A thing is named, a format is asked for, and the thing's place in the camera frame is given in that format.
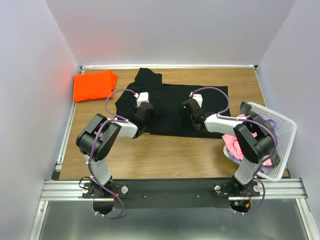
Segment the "black t-shirt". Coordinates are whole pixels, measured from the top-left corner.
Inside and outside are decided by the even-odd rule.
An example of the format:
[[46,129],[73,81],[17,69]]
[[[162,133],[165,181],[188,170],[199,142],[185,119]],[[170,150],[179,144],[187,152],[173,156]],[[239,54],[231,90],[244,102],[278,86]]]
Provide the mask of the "black t-shirt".
[[[140,68],[134,82],[127,89],[136,93],[148,92],[149,102],[154,106],[156,120],[147,124],[145,133],[163,136],[213,138],[221,139],[217,132],[203,132],[191,127],[183,127],[179,116],[180,105],[189,99],[194,90],[204,88],[200,85],[166,84],[162,83],[162,74],[154,73],[149,68]],[[226,97],[214,89],[204,89],[197,94],[202,95],[202,109],[207,113],[218,113],[228,106]],[[129,119],[135,113],[137,102],[133,94],[124,91],[116,101],[116,114]]]

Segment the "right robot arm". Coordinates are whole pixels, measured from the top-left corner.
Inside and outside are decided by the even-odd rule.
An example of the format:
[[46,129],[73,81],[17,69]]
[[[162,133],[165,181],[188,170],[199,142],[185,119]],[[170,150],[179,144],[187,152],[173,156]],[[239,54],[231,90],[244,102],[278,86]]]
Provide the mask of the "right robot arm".
[[255,112],[243,117],[224,116],[204,111],[190,98],[179,106],[179,115],[184,124],[198,131],[236,137],[243,159],[230,182],[221,188],[228,194],[241,196],[247,192],[262,162],[277,154],[275,130]]

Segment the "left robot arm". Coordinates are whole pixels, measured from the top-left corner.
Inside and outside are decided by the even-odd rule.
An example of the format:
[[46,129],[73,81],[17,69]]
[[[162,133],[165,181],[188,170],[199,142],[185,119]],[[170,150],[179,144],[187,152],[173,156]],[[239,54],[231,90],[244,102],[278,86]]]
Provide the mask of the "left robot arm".
[[107,156],[116,139],[136,139],[146,130],[147,124],[155,120],[155,108],[149,102],[142,102],[135,108],[130,119],[110,119],[96,114],[76,139],[76,146],[86,158],[90,186],[84,186],[85,194],[107,197],[113,191],[112,175],[108,169]]

